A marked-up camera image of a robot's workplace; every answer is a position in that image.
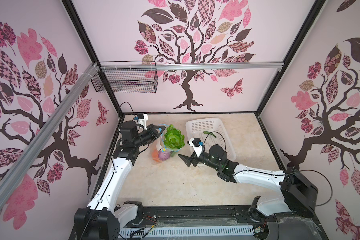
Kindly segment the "clear blue-zipper zip bag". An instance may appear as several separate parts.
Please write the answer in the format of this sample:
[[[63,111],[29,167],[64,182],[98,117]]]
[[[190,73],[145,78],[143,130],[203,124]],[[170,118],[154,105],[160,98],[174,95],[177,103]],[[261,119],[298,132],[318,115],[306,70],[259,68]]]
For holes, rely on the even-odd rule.
[[[164,133],[161,135],[161,137],[154,142],[153,150],[159,151],[159,150],[167,149],[168,151],[171,152],[171,157],[170,157],[170,158],[172,158],[172,157],[174,157],[175,154],[176,154],[177,152],[179,152],[181,149],[180,149],[180,150],[172,150],[172,149],[170,149],[170,148],[167,148],[167,147],[164,145],[164,135],[165,135],[165,133],[167,132],[167,128],[169,127],[169,125],[165,125],[165,124],[163,124],[163,125],[166,126],[166,130],[165,130]]]

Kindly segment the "orange toy pumpkin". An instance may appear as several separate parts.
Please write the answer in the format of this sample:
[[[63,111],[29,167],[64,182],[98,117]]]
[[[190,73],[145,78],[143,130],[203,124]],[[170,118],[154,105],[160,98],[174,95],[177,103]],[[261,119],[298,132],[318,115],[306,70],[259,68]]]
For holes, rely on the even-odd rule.
[[[151,157],[152,157],[153,161],[160,162],[159,153],[157,150],[152,151]]]

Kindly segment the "purple toy onion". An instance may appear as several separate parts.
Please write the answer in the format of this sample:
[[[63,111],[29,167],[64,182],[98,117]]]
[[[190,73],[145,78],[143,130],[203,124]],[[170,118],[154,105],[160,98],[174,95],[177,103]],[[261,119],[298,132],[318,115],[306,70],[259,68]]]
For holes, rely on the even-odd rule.
[[[158,154],[160,161],[166,161],[171,157],[171,152],[168,151],[167,149],[159,150]]]

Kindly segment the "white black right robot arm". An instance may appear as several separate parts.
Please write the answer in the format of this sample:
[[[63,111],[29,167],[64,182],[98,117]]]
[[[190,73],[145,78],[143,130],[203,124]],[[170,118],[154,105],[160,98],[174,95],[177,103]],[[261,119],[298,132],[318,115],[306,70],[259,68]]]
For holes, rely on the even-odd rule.
[[[202,146],[194,147],[191,156],[179,155],[188,166],[203,164],[214,169],[225,182],[251,184],[273,191],[267,197],[254,198],[250,210],[257,215],[271,216],[279,213],[295,213],[303,218],[313,218],[318,188],[303,174],[292,168],[285,171],[269,171],[251,168],[228,159],[219,145],[206,152]]]

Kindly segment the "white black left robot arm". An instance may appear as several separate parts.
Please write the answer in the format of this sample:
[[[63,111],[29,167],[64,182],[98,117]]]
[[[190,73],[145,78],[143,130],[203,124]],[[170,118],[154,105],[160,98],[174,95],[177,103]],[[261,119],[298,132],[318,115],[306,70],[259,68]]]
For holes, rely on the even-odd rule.
[[[163,125],[144,127],[135,121],[126,121],[119,127],[120,139],[112,155],[111,168],[98,192],[86,208],[74,216],[74,230],[79,240],[116,240],[120,230],[129,223],[143,220],[141,202],[126,201],[117,207],[117,199],[124,182],[140,154],[140,147],[148,146],[161,137]]]

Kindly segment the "green toy cabbage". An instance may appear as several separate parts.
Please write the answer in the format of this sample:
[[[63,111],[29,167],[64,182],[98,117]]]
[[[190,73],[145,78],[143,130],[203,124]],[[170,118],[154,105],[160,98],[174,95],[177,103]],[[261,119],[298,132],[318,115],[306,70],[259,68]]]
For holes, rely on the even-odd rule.
[[[180,150],[185,146],[185,136],[174,125],[169,125],[164,135],[164,145],[172,150]]]

